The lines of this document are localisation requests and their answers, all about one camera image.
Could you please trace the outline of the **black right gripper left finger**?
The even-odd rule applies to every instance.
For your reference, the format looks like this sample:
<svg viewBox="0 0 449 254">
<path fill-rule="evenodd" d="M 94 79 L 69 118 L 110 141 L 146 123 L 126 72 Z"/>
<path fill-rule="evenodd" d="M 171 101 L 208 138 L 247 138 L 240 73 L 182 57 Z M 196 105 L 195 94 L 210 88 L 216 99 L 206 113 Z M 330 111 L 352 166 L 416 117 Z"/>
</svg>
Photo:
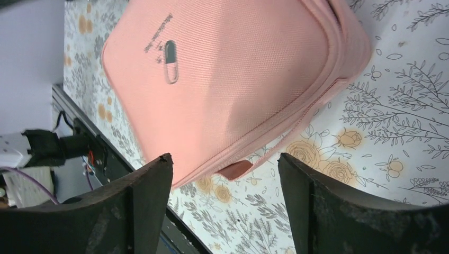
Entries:
<svg viewBox="0 0 449 254">
<path fill-rule="evenodd" d="M 166 153 L 61 204 L 1 210 L 1 253 L 156 253 L 173 178 Z"/>
</svg>

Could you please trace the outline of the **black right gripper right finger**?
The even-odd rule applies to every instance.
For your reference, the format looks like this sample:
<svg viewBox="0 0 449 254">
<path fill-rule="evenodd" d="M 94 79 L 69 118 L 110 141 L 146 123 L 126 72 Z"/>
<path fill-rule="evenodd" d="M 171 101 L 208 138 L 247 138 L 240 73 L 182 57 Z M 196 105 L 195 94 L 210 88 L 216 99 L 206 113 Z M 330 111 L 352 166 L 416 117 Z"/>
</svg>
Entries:
<svg viewBox="0 0 449 254">
<path fill-rule="evenodd" d="M 339 182 L 288 153 L 279 175 L 297 253 L 448 253 L 448 205 L 423 207 Z"/>
</svg>

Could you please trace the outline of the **pink medicine kit bag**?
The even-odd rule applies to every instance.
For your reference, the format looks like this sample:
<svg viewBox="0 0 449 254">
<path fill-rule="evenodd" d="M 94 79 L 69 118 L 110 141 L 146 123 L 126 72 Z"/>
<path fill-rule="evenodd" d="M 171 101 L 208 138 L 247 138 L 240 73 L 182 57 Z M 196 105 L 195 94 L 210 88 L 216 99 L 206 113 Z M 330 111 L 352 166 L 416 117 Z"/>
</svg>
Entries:
<svg viewBox="0 0 449 254">
<path fill-rule="evenodd" d="M 365 69 L 346 1 L 130 1 L 103 71 L 142 155 L 170 153 L 172 188 L 256 169 Z"/>
</svg>

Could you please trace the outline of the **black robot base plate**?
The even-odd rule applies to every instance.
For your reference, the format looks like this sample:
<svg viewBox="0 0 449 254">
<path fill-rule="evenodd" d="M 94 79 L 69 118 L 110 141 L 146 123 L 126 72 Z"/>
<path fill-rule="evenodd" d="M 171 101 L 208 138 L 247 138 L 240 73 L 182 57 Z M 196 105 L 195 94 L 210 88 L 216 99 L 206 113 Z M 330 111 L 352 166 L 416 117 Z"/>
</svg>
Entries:
<svg viewBox="0 0 449 254">
<path fill-rule="evenodd" d="M 93 184 L 102 186 L 117 180 L 131 172 L 134 168 L 118 152 L 115 146 L 96 127 L 88 116 L 65 93 L 64 85 L 54 84 L 52 87 L 55 108 L 64 111 L 66 121 L 74 127 L 74 134 L 86 134 L 93 139 L 92 150 L 95 158 Z M 162 223 L 157 253 L 210 253 L 203 242 L 186 226 L 174 211 L 167 207 Z"/>
</svg>

